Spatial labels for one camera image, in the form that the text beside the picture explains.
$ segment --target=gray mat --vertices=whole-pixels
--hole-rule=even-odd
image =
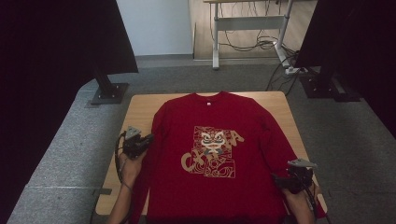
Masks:
[[[8,223],[89,223],[115,139],[135,94],[265,91],[276,65],[140,68],[139,74],[109,76],[130,84],[120,105],[87,107],[98,85],[83,86]],[[283,72],[271,90],[293,83]],[[291,112],[318,181],[332,223],[392,223],[396,219],[395,139],[364,100],[336,103],[307,99],[299,81],[288,95]],[[94,216],[93,223],[105,217]]]

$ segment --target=black cable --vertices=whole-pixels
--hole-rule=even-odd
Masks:
[[[294,80],[293,80],[293,82],[291,83],[291,85],[290,85],[290,87],[289,87],[289,90],[285,93],[285,96],[288,96],[288,95],[289,95],[289,93],[290,93],[290,91],[291,91],[291,88],[294,86],[294,83],[295,83],[296,80],[297,80],[297,76],[298,76],[300,70],[301,70],[301,69],[298,69],[298,70],[295,72]]]
[[[286,84],[286,83],[291,82],[291,81],[293,80],[293,78],[292,78],[292,76],[290,76],[290,77],[286,78],[286,80],[287,80],[287,81],[284,81],[284,82],[282,82],[282,83],[280,84],[280,86],[277,88],[277,91],[280,91],[280,89],[282,89],[282,86],[283,86],[284,84]]]
[[[269,9],[269,6],[270,6],[270,0],[268,0],[268,5],[266,5],[266,2],[265,2],[265,5],[266,5],[266,12],[265,12],[265,15],[267,15],[268,14],[268,9]],[[209,19],[210,19],[210,34],[211,34],[211,36],[212,36],[212,40],[214,41],[214,37],[213,37],[213,30],[212,30],[212,20],[211,20],[211,18],[212,18],[212,5],[211,4],[209,4],[210,5],[210,10],[209,10]],[[222,11],[222,4],[220,4],[220,6],[219,6],[219,8],[220,8],[220,14],[221,14],[221,17],[222,18],[224,18],[224,15],[223,15],[223,11]],[[273,38],[274,40],[276,40],[276,42],[278,41],[278,39],[276,38],[276,37],[273,37],[273,36],[269,36],[269,35],[265,35],[265,36],[260,36],[260,33],[262,32],[262,30],[260,30],[259,31],[259,33],[258,33],[258,35],[257,35],[257,37],[256,37],[256,45],[255,46],[250,46],[250,47],[238,47],[238,46],[235,46],[235,45],[233,45],[232,43],[231,43],[231,41],[230,41],[230,38],[228,37],[228,34],[232,34],[234,31],[232,31],[232,32],[230,32],[230,31],[224,31],[224,34],[225,34],[225,36],[226,36],[226,38],[227,38],[227,41],[228,41],[228,44],[224,44],[224,43],[219,43],[219,45],[222,45],[222,46],[229,46],[229,47],[231,47],[231,48],[233,48],[234,50],[237,50],[237,51],[250,51],[250,50],[253,50],[253,49],[255,49],[255,48],[257,48],[257,47],[260,47],[261,49],[271,49],[271,48],[273,48],[274,46],[275,46],[275,44],[274,44],[274,41],[271,41],[271,40],[261,40],[261,38]],[[296,51],[294,51],[294,50],[292,50],[292,49],[289,49],[285,44],[283,44],[282,43],[282,48],[289,54],[289,55],[291,55],[291,54],[295,54],[295,52]]]
[[[238,4],[238,3],[234,3],[233,7],[231,8],[231,17],[233,17],[233,8],[236,6],[236,4]]]
[[[326,214],[326,220],[327,220],[327,222],[329,223],[329,224],[332,224],[332,222],[330,221],[330,218],[329,218],[329,216]]]
[[[269,87],[270,87],[270,85],[271,85],[271,81],[272,81],[272,79],[274,78],[275,73],[276,73],[277,69],[279,69],[280,65],[281,65],[283,62],[285,62],[287,59],[291,58],[291,57],[293,57],[293,55],[291,55],[291,56],[289,56],[289,57],[286,57],[286,58],[285,58],[284,60],[282,60],[282,62],[280,62],[280,64],[276,67],[275,71],[273,72],[273,74],[272,74],[271,77],[270,77],[270,80],[268,81],[268,84],[267,84],[267,87],[265,88],[265,91],[268,91],[268,89],[269,89]]]
[[[120,134],[119,138],[116,141],[116,146],[114,149],[114,162],[116,163],[117,175],[119,176],[120,182],[122,181],[122,175],[120,174],[120,161],[119,161],[119,150],[122,148],[120,147],[120,140],[123,137],[125,139],[126,132]]]
[[[279,11],[278,14],[280,15],[280,8],[282,7],[282,0],[278,0],[279,1]]]
[[[266,9],[265,9],[265,16],[268,15],[268,9],[270,8],[270,3],[271,3],[271,0],[268,0],[268,6],[267,6],[267,2],[265,2],[265,6],[266,6]]]
[[[253,10],[254,10],[254,14],[256,15],[256,17],[259,16],[259,13],[257,13],[257,7],[256,7],[256,2],[253,2]]]
[[[273,84],[274,83],[276,83],[280,78],[282,78],[282,76],[280,76],[280,77],[277,77],[274,81],[272,81],[271,82],[271,91],[274,89],[274,86],[273,86]],[[286,81],[286,82],[283,82],[282,84],[284,84],[284,83],[287,83],[287,82],[289,82],[289,81],[291,81],[291,76],[290,77],[284,77],[285,79],[288,79],[288,81]]]
[[[242,4],[241,4],[241,16],[243,15],[243,12],[244,11],[244,3],[242,2]]]
[[[251,4],[250,4],[250,2],[248,2],[247,5],[248,5],[247,16],[248,16],[248,13],[249,13],[249,12],[250,12],[251,16],[253,16],[253,11],[251,10]]]
[[[312,211],[314,213],[315,223],[317,223],[318,210],[317,210],[317,203],[315,202],[315,196],[312,195],[311,190],[309,190],[309,187],[304,183],[304,181],[297,174],[294,173],[294,176],[296,176],[298,178],[300,183],[303,185],[306,194],[308,195],[308,199],[309,199],[309,202],[311,203]]]

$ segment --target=gold print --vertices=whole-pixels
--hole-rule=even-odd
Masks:
[[[181,157],[181,166],[191,174],[235,178],[232,149],[245,139],[233,130],[194,128],[193,150]]]

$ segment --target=white desk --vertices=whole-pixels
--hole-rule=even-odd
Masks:
[[[213,69],[219,69],[219,31],[232,30],[277,30],[280,29],[278,41],[275,42],[275,49],[279,60],[284,68],[290,67],[285,52],[282,49],[283,38],[288,26],[293,0],[289,0],[288,9],[284,16],[265,17],[231,17],[219,18],[219,4],[237,2],[258,2],[264,0],[204,0],[204,3],[215,4],[215,17],[213,28]]]

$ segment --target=white wall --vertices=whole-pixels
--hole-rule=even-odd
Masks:
[[[134,55],[192,54],[188,0],[117,0]]]

